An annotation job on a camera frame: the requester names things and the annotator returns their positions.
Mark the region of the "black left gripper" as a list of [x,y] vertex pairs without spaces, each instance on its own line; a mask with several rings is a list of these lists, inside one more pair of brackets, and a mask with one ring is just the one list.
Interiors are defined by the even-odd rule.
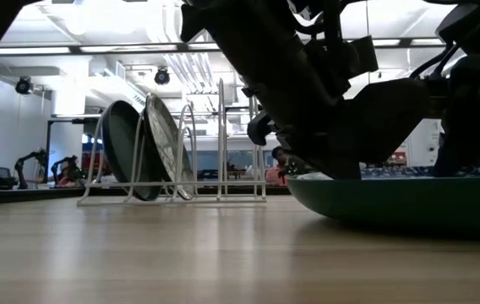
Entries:
[[279,94],[248,124],[248,137],[266,144],[272,132],[283,148],[334,179],[358,179],[359,164],[380,163],[425,118],[429,91],[415,79],[393,79],[362,88],[351,100]]

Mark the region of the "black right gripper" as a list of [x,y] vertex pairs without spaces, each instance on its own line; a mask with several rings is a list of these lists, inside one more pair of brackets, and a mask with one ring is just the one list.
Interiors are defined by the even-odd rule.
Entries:
[[436,177],[454,176],[480,167],[480,55],[460,59],[450,71],[450,103],[445,131],[434,165]]

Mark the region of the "large plain green plate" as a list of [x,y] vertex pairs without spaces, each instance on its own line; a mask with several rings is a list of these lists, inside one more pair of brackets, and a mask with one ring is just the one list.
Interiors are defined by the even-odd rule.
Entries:
[[304,207],[334,220],[480,232],[480,177],[305,179],[287,186]]

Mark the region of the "green floral plate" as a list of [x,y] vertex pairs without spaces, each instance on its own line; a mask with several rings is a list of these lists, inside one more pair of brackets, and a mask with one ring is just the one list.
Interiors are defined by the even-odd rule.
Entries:
[[147,95],[143,124],[150,152],[150,164],[158,180],[174,182],[176,169],[182,167],[180,182],[193,182],[194,173],[183,140],[177,140],[179,129],[165,103],[157,95]]

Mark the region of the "plain dark plate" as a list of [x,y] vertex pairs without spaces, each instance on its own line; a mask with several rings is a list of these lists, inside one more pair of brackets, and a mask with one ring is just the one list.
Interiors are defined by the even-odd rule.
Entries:
[[[139,113],[126,101],[117,100],[102,117],[101,135],[108,165],[119,183],[130,182]],[[161,182],[162,173],[155,164],[155,149],[145,135],[144,126],[139,130],[138,142],[138,156],[142,156],[142,164],[137,169],[139,182]]]

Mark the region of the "white square pillar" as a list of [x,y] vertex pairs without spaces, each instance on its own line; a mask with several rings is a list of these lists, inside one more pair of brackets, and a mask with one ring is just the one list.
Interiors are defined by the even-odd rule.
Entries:
[[438,156],[441,132],[439,119],[423,119],[407,138],[407,164],[433,166]]

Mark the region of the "person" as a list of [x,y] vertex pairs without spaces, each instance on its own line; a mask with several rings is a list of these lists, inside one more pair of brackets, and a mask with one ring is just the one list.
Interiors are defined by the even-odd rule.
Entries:
[[58,187],[77,187],[84,179],[84,171],[78,167],[78,157],[73,155],[59,162],[60,172],[55,171],[55,185]]
[[270,185],[286,187],[287,176],[296,175],[305,169],[306,164],[301,159],[289,155],[281,146],[273,148],[271,154],[277,163],[266,171],[265,180]]

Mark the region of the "red cabinet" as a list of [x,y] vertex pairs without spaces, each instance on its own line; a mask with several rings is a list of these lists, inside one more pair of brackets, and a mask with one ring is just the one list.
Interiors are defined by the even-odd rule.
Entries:
[[84,151],[82,153],[81,169],[89,174],[90,169],[93,170],[92,176],[96,177],[99,170],[99,164],[101,164],[101,175],[107,176],[111,174],[108,162],[104,154],[100,151],[95,152],[94,162],[91,162],[91,152]]

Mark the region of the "black overhead light beam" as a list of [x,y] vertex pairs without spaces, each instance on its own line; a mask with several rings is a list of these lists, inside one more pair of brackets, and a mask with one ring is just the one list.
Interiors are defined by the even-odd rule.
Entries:
[[[375,39],[375,49],[438,48],[436,38]],[[0,47],[0,57],[220,52],[215,42]]]

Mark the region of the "black metal stand frame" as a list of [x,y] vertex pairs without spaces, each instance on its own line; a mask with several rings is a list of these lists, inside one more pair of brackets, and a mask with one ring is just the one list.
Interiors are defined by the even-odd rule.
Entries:
[[95,134],[95,127],[100,114],[91,115],[53,115],[47,122],[46,151],[46,176],[51,177],[52,165],[64,156],[76,155],[82,160],[82,135]]

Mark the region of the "black aluminium table frame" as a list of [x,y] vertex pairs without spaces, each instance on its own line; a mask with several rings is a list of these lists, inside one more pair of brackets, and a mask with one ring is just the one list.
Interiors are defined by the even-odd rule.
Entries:
[[[216,195],[216,187],[202,187],[198,189],[200,195]],[[84,188],[53,188],[53,189],[26,189],[26,190],[0,190],[0,204],[31,202],[60,198],[79,198],[85,192]],[[234,186],[228,188],[230,195],[248,195],[254,193],[254,187]],[[127,192],[120,187],[97,188],[90,190],[90,196],[126,196]],[[287,187],[267,187],[267,196],[291,195]]]

